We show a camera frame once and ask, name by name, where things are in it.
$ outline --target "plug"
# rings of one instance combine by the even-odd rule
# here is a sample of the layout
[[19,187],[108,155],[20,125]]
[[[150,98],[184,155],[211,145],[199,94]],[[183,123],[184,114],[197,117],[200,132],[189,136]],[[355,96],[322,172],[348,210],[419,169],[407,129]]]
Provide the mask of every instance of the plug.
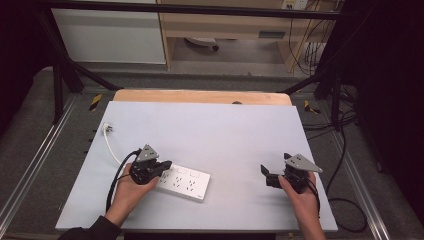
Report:
[[112,132],[113,131],[113,128],[109,125],[109,123],[103,123],[103,126],[102,126],[102,132],[103,133],[109,133],[109,132]]

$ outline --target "power strip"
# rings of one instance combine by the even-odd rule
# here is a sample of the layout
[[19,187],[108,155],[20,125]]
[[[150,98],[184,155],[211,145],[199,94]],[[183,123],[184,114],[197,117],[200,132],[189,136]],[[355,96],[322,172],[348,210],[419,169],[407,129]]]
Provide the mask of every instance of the power strip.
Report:
[[281,9],[305,10],[308,0],[284,0]]
[[172,164],[163,172],[156,188],[165,192],[203,202],[211,175]]

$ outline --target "white tabletop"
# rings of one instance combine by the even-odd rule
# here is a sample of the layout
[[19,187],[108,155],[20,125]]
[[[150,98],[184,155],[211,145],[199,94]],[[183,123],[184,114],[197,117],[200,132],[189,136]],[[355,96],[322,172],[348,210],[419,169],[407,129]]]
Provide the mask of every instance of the white tabletop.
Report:
[[[296,107],[143,102],[109,103],[57,229],[88,228],[104,214],[119,167],[100,131],[104,122],[113,127],[108,139],[121,159],[148,143],[159,153],[159,161],[211,174],[203,203],[153,190],[131,213],[124,230],[298,229],[289,199],[283,190],[267,187],[260,171],[263,164],[271,173],[283,173],[285,152],[313,161]],[[317,188],[322,227],[335,231],[318,175]]]

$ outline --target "sleeve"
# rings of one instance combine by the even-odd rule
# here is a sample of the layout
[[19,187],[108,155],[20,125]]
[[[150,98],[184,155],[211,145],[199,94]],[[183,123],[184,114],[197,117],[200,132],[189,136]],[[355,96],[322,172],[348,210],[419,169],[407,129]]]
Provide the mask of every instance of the sleeve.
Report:
[[89,229],[69,229],[58,240],[116,240],[120,233],[119,227],[100,216]]

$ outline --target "hand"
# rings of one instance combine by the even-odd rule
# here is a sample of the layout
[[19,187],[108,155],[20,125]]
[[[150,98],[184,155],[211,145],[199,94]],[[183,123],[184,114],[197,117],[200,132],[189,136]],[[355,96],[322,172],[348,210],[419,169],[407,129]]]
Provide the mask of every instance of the hand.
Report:
[[118,227],[122,226],[138,202],[146,193],[156,187],[159,180],[159,177],[155,177],[146,185],[138,185],[129,176],[130,167],[131,163],[125,165],[124,172],[118,181],[115,198],[105,215],[105,218]]
[[[298,194],[283,176],[278,176],[278,180],[293,205],[294,214],[305,239],[326,239],[319,222],[317,199],[312,191],[308,188],[302,194]],[[309,172],[309,180],[316,185],[315,175],[312,172]]]

